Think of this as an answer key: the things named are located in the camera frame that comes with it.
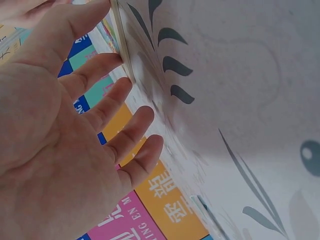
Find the hand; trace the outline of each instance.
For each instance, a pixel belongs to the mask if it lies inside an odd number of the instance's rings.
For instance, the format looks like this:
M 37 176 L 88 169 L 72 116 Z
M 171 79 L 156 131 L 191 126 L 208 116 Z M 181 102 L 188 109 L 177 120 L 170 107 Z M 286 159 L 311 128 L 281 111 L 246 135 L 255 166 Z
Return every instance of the hand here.
M 107 14 L 108 0 L 50 10 L 11 60 L 0 68 L 0 238 L 74 240 L 112 212 L 153 170 L 163 147 L 148 138 L 124 167 L 115 165 L 153 121 L 141 107 L 104 146 L 97 138 L 129 94 L 128 78 L 78 115 L 73 102 L 121 64 L 104 53 L 57 80 L 75 39 Z
M 32 28 L 52 7 L 71 2 L 72 0 L 0 0 L 0 23 Z

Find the gray leaf print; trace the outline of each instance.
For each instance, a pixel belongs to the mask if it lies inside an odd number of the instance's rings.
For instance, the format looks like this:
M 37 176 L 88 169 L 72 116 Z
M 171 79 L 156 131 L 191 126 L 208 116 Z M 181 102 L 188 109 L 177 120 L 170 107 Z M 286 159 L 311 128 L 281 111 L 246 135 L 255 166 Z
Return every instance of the gray leaf print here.
M 151 22 L 151 29 L 154 30 L 154 12 L 160 6 L 162 0 L 149 0 L 149 18 Z
M 159 34 L 158 34 L 158 47 L 159 47 L 160 42 L 163 39 L 174 39 L 174 40 L 177 40 L 179 42 L 182 42 L 182 43 L 188 45 L 186 40 L 176 30 L 174 30 L 174 29 L 172 29 L 170 27 L 164 27 L 159 31 Z
M 184 77 L 189 76 L 193 72 L 192 69 L 186 67 L 171 56 L 165 56 L 163 58 L 162 68 L 164 72 L 166 72 L 167 70 L 171 70 Z
M 147 26 L 142 18 L 142 16 L 140 15 L 140 13 L 138 12 L 138 10 L 134 7 L 134 6 L 131 6 L 130 4 L 128 4 L 129 8 L 131 9 L 133 15 L 135 16 L 135 18 L 137 19 L 138 23 L 140 24 L 142 30 L 144 31 L 146 37 L 149 39 L 149 42 L 153 48 L 153 50 L 155 50 L 155 47 L 154 47 L 154 44 L 151 40 L 151 37 L 150 37 L 150 34 L 149 34 L 149 31 L 147 29 Z
M 242 212 L 245 215 L 248 215 L 252 219 L 254 219 L 257 223 L 261 224 L 267 229 L 276 231 L 283 235 L 283 233 L 272 223 L 267 219 L 264 215 L 262 215 L 259 211 L 255 210 L 254 208 L 250 206 L 245 206 L 242 210 Z
M 297 191 L 290 200 L 289 216 L 295 240 L 319 239 L 319 222 L 301 190 Z
M 170 88 L 171 96 L 176 96 L 180 101 L 185 104 L 192 104 L 195 100 L 194 97 L 190 96 L 185 90 L 178 85 L 172 85 Z

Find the palm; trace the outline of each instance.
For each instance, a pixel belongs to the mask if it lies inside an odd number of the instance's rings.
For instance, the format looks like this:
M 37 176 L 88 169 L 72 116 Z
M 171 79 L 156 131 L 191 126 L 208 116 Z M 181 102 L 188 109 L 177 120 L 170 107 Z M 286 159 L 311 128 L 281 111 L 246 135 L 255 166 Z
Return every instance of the palm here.
M 87 32 L 108 6 L 100 1 L 87 7 L 61 7 L 59 14 L 65 11 L 66 18 L 74 20 L 75 16 L 90 15 L 85 19 L 89 26 L 79 25 L 83 29 L 79 30 Z M 0 130 L 9 136 L 0 140 L 0 236 L 4 239 L 76 239 L 102 221 L 120 198 L 148 176 L 162 149 L 162 138 L 152 136 L 130 163 L 115 169 L 151 124 L 153 111 L 140 108 L 116 137 L 101 146 L 97 133 L 117 112 L 132 85 L 127 78 L 119 79 L 97 106 L 78 115 L 75 99 L 121 61 L 116 54 L 100 54 L 57 80 L 61 59 L 70 46 L 49 42 L 43 50 L 50 61 L 32 58 L 35 46 L 44 47 L 39 39 L 54 16 L 49 14 L 47 22 L 43 21 L 13 60 L 0 69 L 1 90 L 8 93 L 0 98 L 5 103 L 3 112 L 8 113 L 0 118 L 0 125 L 5 126 Z M 54 31 L 63 36 L 59 27 Z

